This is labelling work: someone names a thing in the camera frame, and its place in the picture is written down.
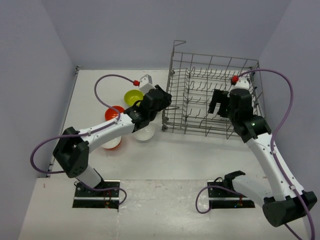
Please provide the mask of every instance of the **dish rack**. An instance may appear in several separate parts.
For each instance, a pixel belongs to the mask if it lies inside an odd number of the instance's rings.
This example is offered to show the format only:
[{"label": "dish rack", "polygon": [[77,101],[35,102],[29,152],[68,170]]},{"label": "dish rack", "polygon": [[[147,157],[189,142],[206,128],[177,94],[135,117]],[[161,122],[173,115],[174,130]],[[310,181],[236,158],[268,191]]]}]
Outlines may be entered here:
[{"label": "dish rack", "polygon": [[[259,61],[240,57],[195,54],[176,51],[186,41],[175,40],[170,59],[166,92],[172,95],[170,107],[162,112],[162,130],[173,133],[223,135],[237,137],[228,118],[208,113],[215,89],[228,91],[230,78],[259,68]],[[259,100],[263,99],[261,74],[246,74],[252,95],[253,113],[262,116]]]}]

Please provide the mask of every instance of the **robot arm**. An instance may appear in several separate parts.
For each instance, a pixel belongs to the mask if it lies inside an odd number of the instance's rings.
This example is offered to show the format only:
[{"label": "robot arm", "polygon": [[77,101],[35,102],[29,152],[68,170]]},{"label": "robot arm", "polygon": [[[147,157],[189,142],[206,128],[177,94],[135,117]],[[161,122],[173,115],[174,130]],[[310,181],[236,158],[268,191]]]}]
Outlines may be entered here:
[{"label": "robot arm", "polygon": [[241,193],[262,207],[269,223],[278,227],[306,215],[293,189],[304,200],[310,210],[317,202],[317,197],[310,191],[306,192],[296,180],[282,158],[277,146],[274,150],[285,174],[291,179],[289,185],[275,162],[271,150],[272,132],[262,116],[253,114],[253,101],[249,92],[249,82],[244,77],[231,80],[228,91],[214,90],[208,113],[213,113],[217,103],[220,104],[218,115],[229,118],[234,131],[247,144],[261,165],[271,189],[265,188],[237,171],[227,174],[223,184],[226,188]]},{"label": "robot arm", "polygon": [[171,104],[172,96],[160,86],[153,86],[150,78],[146,75],[139,82],[139,89],[144,93],[143,99],[127,108],[118,119],[114,118],[79,131],[69,127],[63,132],[63,135],[79,135],[61,138],[53,151],[53,156],[69,178],[77,178],[91,188],[98,186],[102,178],[88,165],[89,154],[112,139],[146,127],[158,112]]}]

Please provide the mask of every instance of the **white wall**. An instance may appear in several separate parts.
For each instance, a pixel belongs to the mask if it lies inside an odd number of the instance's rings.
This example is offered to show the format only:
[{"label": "white wall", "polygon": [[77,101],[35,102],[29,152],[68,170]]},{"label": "white wall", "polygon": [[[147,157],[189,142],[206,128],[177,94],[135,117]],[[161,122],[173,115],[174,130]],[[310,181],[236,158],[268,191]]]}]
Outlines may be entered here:
[{"label": "white wall", "polygon": [[[0,33],[0,239],[16,240],[38,176],[30,153],[59,133],[75,67],[38,0],[1,1]],[[39,151],[38,166],[52,150]]]},{"label": "white wall", "polygon": [[[276,139],[281,154],[306,191],[320,198],[320,1],[293,0],[261,54],[260,66],[284,73],[292,82],[291,114]],[[262,75],[267,120],[272,129],[289,104],[289,88],[280,77]],[[319,233],[320,204],[311,214]]]},{"label": "white wall", "polygon": [[89,69],[168,68],[185,51],[257,59],[291,0],[42,0],[65,49]]}]

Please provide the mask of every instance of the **cable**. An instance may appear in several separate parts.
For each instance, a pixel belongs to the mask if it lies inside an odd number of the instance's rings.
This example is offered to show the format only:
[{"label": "cable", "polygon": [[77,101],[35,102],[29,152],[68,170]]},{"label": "cable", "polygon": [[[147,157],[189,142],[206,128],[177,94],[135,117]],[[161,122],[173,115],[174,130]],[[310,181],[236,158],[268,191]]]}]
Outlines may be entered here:
[{"label": "cable", "polygon": [[[113,109],[114,111],[116,111],[116,112],[117,112],[116,120],[119,121],[119,119],[120,119],[120,114],[121,114],[121,113],[119,112],[119,110],[116,109],[116,108],[114,108],[114,107],[112,107],[112,106],[110,106],[110,105],[108,105],[108,104],[106,104],[106,103],[104,103],[104,102],[101,100],[101,98],[98,96],[98,93],[97,93],[98,83],[99,83],[102,79],[107,78],[107,77],[122,78],[122,79],[125,79],[125,80],[127,80],[127,81],[129,81],[129,82],[131,82],[131,83],[134,83],[134,81],[132,81],[131,79],[129,79],[129,78],[125,77],[125,76],[122,76],[122,75],[118,75],[118,74],[107,74],[107,75],[104,75],[104,76],[100,77],[100,78],[95,82],[95,84],[94,84],[94,95],[95,95],[96,99],[97,99],[102,105],[104,105],[104,106],[106,106],[107,108],[110,108],[110,109]],[[112,122],[108,123],[108,124],[105,125],[105,126],[102,126],[102,127],[99,127],[99,128],[97,128],[97,129],[93,130],[93,131],[91,132],[91,134],[94,134],[94,133],[99,132],[99,131],[101,131],[101,130],[103,130],[103,129],[106,129],[106,128],[112,126],[113,124],[115,124],[115,121],[112,121]],[[87,133],[87,132],[86,132],[86,133],[82,133],[82,134],[59,135],[59,136],[50,137],[50,138],[48,138],[48,139],[40,142],[40,143],[32,150],[32,152],[31,152],[31,155],[30,155],[30,163],[31,163],[31,166],[32,166],[36,171],[38,171],[39,173],[42,173],[42,174],[62,174],[62,173],[64,173],[65,171],[45,171],[45,170],[42,170],[42,169],[38,168],[38,167],[36,166],[36,164],[35,164],[35,154],[36,154],[36,152],[37,152],[38,149],[39,149],[40,147],[42,147],[44,144],[46,144],[46,143],[48,143],[48,142],[50,142],[50,141],[56,140],[56,139],[78,138],[78,137],[84,137],[84,136],[88,136],[88,135],[89,135],[89,133]],[[88,189],[91,189],[92,191],[101,192],[101,191],[109,191],[109,190],[117,190],[117,189],[119,189],[120,191],[123,191],[125,197],[124,197],[123,201],[119,203],[119,205],[122,204],[122,203],[126,200],[126,198],[127,198],[127,193],[126,193],[126,191],[123,190],[123,189],[120,188],[120,187],[110,187],[110,188],[105,188],[105,189],[96,189],[96,188],[92,188],[92,187],[89,187],[89,186],[85,185],[83,182],[81,182],[81,183],[82,183],[85,187],[87,187]]]},{"label": "cable", "polygon": [[216,183],[219,179],[221,179],[222,181],[224,180],[222,177],[218,176],[218,177],[213,181],[213,183]]},{"label": "cable", "polygon": [[[276,162],[276,165],[278,166],[280,172],[282,173],[283,177],[285,178],[285,180],[287,181],[287,183],[292,186],[294,185],[290,178],[287,176],[285,170],[283,169],[283,167],[281,166],[280,164],[280,161],[278,159],[278,156],[275,152],[275,147],[274,147],[274,143],[275,143],[275,138],[276,138],[276,135],[278,133],[278,131],[280,130],[280,128],[282,127],[282,125],[285,123],[285,121],[287,120],[288,118],[288,115],[291,111],[291,108],[292,108],[292,104],[293,104],[293,101],[294,101],[294,90],[293,90],[293,87],[292,87],[292,84],[290,82],[290,80],[285,76],[283,75],[282,73],[278,72],[278,71],[275,71],[275,70],[272,70],[272,69],[254,69],[254,70],[249,70],[249,71],[246,71],[246,72],[243,72],[241,73],[238,77],[242,77],[246,74],[249,74],[249,73],[254,73],[254,72],[270,72],[270,73],[274,73],[274,74],[277,74],[281,77],[284,78],[284,80],[288,83],[289,85],[289,89],[290,89],[290,102],[289,102],[289,106],[288,106],[288,109],[286,110],[286,113],[283,117],[283,119],[281,120],[281,122],[279,123],[279,125],[276,127],[272,137],[271,137],[271,141],[270,141],[270,146],[271,146],[271,151],[273,152],[273,158]],[[315,240],[316,238],[316,233],[315,233],[315,225],[314,225],[314,221],[311,217],[311,214],[308,210],[308,207],[306,206],[305,204],[305,201],[302,199],[302,197],[300,196],[299,192],[296,190],[296,189],[293,189],[293,192],[295,193],[295,195],[297,196],[297,198],[299,199],[299,201],[301,202],[302,206],[303,206],[303,209],[306,213],[306,216],[309,220],[309,223],[310,223],[310,228],[311,228],[311,240]],[[287,224],[285,224],[285,226],[289,229],[289,231],[291,233],[293,233],[294,236],[296,236],[297,239],[299,240],[302,240],[302,238],[300,238]]]},{"label": "cable", "polygon": [[[213,183],[216,183],[219,179],[221,179],[222,181],[224,180],[222,177],[217,177],[214,181],[213,181]],[[196,208],[196,210],[198,211],[198,213],[200,213],[200,214],[206,214],[206,213],[208,213],[208,212],[210,212],[211,211],[211,207],[209,206],[209,208],[206,210],[206,211],[200,211],[199,209],[198,209],[198,199],[199,199],[199,197],[200,197],[200,194],[205,190],[205,189],[207,189],[207,188],[203,188],[200,192],[199,192],[199,194],[198,194],[198,196],[196,197],[196,199],[195,199],[195,208]]]},{"label": "cable", "polygon": [[241,193],[236,192],[236,191],[232,191],[232,190],[227,189],[227,188],[222,187],[222,186],[216,186],[216,185],[205,186],[204,188],[202,188],[202,189],[200,190],[200,192],[198,193],[198,195],[197,195],[196,198],[195,198],[195,209],[196,209],[196,211],[197,211],[198,213],[200,213],[200,214],[206,214],[206,213],[210,212],[210,210],[211,210],[211,207],[209,207],[209,208],[208,208],[207,210],[205,210],[205,211],[200,211],[199,208],[198,208],[198,200],[199,200],[199,197],[200,197],[201,193],[202,193],[204,190],[206,190],[206,189],[211,189],[211,188],[213,188],[213,189],[222,189],[222,190],[225,190],[225,191],[227,191],[227,192],[229,192],[229,193],[237,194],[237,195],[242,196]]}]

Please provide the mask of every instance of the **red bowl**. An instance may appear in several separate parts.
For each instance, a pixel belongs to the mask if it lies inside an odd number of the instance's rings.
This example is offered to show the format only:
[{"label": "red bowl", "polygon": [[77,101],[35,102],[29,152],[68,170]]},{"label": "red bowl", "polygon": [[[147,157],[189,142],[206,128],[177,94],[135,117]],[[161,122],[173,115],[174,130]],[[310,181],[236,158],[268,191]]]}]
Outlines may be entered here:
[{"label": "red bowl", "polygon": [[[125,109],[122,106],[112,106],[112,107],[117,109],[120,113],[123,113],[125,111]],[[112,108],[108,108],[104,114],[104,118],[106,121],[114,119],[117,116],[118,116],[118,113],[115,110],[113,110]]]}]

